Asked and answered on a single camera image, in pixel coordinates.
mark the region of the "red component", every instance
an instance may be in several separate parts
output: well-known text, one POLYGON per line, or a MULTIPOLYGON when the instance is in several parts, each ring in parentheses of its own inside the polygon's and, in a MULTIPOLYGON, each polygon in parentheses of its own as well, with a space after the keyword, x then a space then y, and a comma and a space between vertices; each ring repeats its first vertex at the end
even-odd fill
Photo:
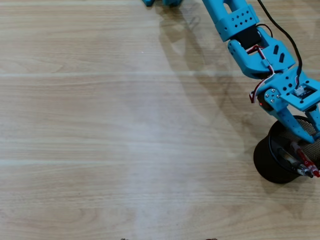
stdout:
POLYGON ((320 178, 320 173, 317 170, 313 171, 313 175, 315 175, 317 178, 320 178))
POLYGON ((312 172, 314 176, 320 178, 320 172, 313 161, 311 161, 307 155, 302 151, 301 147, 296 143, 292 142, 291 147, 294 149, 296 154, 301 158, 303 164, 312 172))

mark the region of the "black mesh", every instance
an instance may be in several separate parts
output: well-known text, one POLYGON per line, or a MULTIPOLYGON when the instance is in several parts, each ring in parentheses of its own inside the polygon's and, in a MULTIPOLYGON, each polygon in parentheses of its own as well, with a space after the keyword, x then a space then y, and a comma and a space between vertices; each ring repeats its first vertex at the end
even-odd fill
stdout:
MULTIPOLYGON (((303 119, 297 119, 298 123, 303 127, 305 131, 309 133, 309 135, 314 135, 316 133, 313 125, 303 119)), ((320 139, 318 139, 315 143, 305 143, 301 140, 301 138, 293 135, 288 130, 284 129, 282 132, 278 133, 278 136, 289 139, 291 142, 295 141, 299 143, 304 153, 319 167, 320 165, 320 139)))

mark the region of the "black cable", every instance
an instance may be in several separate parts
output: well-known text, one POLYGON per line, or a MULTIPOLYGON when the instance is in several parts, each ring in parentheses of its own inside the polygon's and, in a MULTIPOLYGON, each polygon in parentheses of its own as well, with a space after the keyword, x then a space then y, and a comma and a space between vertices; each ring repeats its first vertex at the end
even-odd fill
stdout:
POLYGON ((301 55, 299 53, 299 50, 298 50, 298 47, 295 43, 295 41, 293 40, 293 38, 289 35, 289 33, 287 33, 281 26, 278 25, 278 23, 276 23, 276 21, 272 18, 272 16, 270 15, 270 13, 268 12, 268 10, 266 9, 265 5, 262 3, 261 0, 258 0, 259 4, 261 5, 263 11, 265 12, 266 16, 270 19, 270 21, 290 40, 293 48, 294 48, 294 51, 295 51, 295 54, 296 54, 296 57, 298 58, 298 69, 296 71, 296 75, 297 75, 297 85, 296 85, 296 88, 299 87, 300 85, 300 81, 299 81, 299 77, 300 77, 300 74, 302 72, 302 58, 301 58, 301 55))
POLYGON ((260 23, 260 24, 257 25, 257 27, 259 27, 259 26, 265 26, 267 29, 269 29, 270 34, 271 34, 271 37, 272 37, 272 38, 274 37, 274 34, 272 33, 271 28, 270 28, 267 24, 260 23))

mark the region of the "wooden table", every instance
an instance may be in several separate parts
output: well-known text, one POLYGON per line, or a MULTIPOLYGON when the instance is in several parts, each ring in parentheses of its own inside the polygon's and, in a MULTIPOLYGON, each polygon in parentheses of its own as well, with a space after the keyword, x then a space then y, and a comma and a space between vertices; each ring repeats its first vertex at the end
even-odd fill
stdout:
MULTIPOLYGON (((320 79, 319 1, 264 3, 320 79)), ((1 240, 320 239, 319 179, 254 167, 275 119, 201 0, 3 0, 0 35, 1 240)))

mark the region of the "red wire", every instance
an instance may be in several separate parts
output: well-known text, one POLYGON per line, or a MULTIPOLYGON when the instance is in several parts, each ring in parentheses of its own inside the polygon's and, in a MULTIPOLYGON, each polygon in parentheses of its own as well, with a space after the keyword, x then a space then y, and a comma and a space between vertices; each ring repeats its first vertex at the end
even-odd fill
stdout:
MULTIPOLYGON (((259 52, 261 58, 263 60, 266 60, 266 56, 264 55, 264 53, 262 52, 261 49, 264 49, 263 46, 259 46, 259 45, 255 45, 253 46, 251 49, 249 49, 247 51, 248 54, 251 54, 251 53, 254 53, 256 50, 259 52)), ((275 75, 275 71, 274 69, 272 68, 271 64, 268 62, 269 66, 268 66, 268 69, 270 70, 270 73, 271 73, 271 76, 263 79, 261 82, 259 82, 259 84, 255 87, 254 91, 252 93, 249 94, 249 97, 250 97, 250 100, 251 100, 251 103, 255 103, 256 102, 256 94, 257 94, 257 91, 258 89, 260 88, 260 86, 265 82, 267 81, 268 79, 272 78, 274 75, 275 75)))

